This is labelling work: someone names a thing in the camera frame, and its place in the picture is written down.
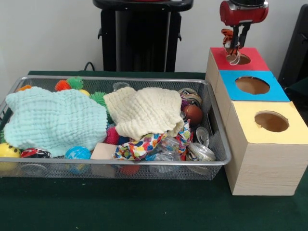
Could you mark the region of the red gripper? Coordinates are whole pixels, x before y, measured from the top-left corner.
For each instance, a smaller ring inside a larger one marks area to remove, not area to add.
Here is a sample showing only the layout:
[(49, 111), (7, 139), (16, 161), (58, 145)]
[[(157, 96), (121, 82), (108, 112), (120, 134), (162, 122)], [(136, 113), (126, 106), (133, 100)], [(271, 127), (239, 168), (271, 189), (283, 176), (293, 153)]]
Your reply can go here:
[[(224, 0), (220, 4), (219, 14), (226, 26), (233, 26), (231, 48), (244, 46), (251, 23), (260, 23), (265, 20), (269, 12), (267, 0)], [(243, 24), (239, 36), (239, 27)]]

